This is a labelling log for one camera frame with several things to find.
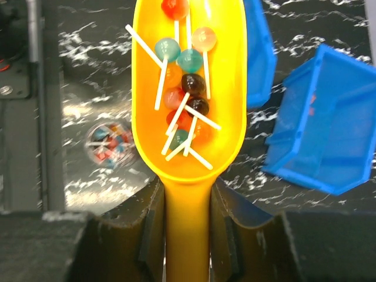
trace scoop handle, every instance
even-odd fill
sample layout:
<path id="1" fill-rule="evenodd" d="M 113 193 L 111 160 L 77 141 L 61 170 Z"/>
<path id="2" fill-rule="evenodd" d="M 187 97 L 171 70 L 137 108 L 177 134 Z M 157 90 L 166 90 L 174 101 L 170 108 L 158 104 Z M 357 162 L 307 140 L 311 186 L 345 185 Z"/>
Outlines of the scoop handle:
<path id="1" fill-rule="evenodd" d="M 209 202 L 214 179 L 161 179 L 166 199 L 166 282 L 208 282 Z"/>

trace orange scoop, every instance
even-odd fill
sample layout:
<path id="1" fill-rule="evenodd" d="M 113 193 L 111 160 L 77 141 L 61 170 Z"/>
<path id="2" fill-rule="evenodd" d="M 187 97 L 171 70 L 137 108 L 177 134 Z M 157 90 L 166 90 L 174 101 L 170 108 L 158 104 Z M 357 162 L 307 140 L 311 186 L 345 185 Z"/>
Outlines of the orange scoop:
<path id="1" fill-rule="evenodd" d="M 174 23 L 158 0 L 138 0 L 133 28 L 154 49 L 158 40 L 174 37 Z M 133 40 L 132 128 L 137 149 L 160 177 L 166 192 L 167 282 L 207 282 L 209 278 L 209 198 L 211 186 L 238 154 L 246 131 L 247 34 L 243 0 L 190 0 L 192 30 L 211 27 L 217 45 L 209 52 L 211 84 L 207 117 L 221 126 L 208 143 L 192 148 L 213 165 L 208 170 L 192 155 L 167 162 L 162 103 L 154 110 L 160 68 Z M 185 50 L 186 26 L 180 22 L 180 47 Z"/>

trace blue tray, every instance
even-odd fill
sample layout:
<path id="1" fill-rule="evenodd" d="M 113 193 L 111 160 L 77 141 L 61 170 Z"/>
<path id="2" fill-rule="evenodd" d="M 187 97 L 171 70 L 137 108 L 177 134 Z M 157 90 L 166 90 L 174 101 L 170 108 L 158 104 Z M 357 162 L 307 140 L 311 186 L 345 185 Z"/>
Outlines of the blue tray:
<path id="1" fill-rule="evenodd" d="M 247 21 L 247 107 L 263 106 L 270 98 L 277 56 L 260 0 L 244 0 Z"/>
<path id="2" fill-rule="evenodd" d="M 336 195 L 366 182 L 376 145 L 376 69 L 322 44 L 284 86 L 263 170 Z"/>

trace black marble surface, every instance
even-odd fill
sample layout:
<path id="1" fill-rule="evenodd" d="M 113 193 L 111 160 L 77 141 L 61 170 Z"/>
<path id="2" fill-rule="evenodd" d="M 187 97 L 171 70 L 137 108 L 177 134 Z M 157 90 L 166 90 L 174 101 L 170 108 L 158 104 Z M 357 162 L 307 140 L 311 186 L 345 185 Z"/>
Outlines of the black marble surface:
<path id="1" fill-rule="evenodd" d="M 342 196 L 297 187 L 260 171 L 284 89 L 281 81 L 314 56 L 320 43 L 371 63 L 363 0 L 262 0 L 277 72 L 270 101 L 249 111 L 243 147 L 222 174 L 225 182 L 270 213 L 280 210 L 376 210 L 376 170 L 371 180 Z M 63 61 L 62 103 L 65 192 L 68 209 L 101 213 L 142 188 L 153 176 L 142 160 L 115 170 L 85 155 L 86 132 L 103 120 L 130 125 L 131 39 L 135 0 L 60 0 L 59 46 Z"/>

